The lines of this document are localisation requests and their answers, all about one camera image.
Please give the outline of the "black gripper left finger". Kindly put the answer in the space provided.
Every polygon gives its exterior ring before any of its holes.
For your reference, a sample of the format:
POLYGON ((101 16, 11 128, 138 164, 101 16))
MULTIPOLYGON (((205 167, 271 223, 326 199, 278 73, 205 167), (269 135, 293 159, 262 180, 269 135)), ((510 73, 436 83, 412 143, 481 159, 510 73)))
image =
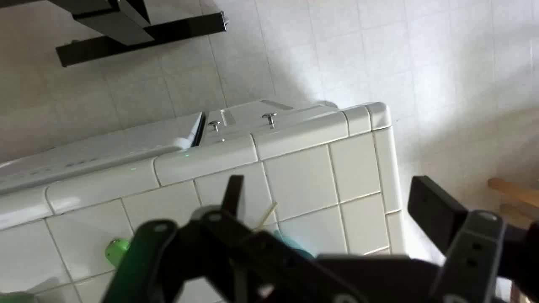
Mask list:
POLYGON ((240 218, 244 212, 244 177, 230 175, 222 197, 220 209, 232 218, 240 218))

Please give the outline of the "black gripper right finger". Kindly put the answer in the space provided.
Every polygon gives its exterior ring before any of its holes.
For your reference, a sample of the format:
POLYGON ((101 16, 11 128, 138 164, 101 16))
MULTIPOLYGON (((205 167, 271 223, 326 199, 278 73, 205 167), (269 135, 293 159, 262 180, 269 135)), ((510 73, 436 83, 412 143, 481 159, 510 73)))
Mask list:
POLYGON ((468 216, 454 197, 426 175, 411 179, 407 212, 441 253, 448 251, 468 216))

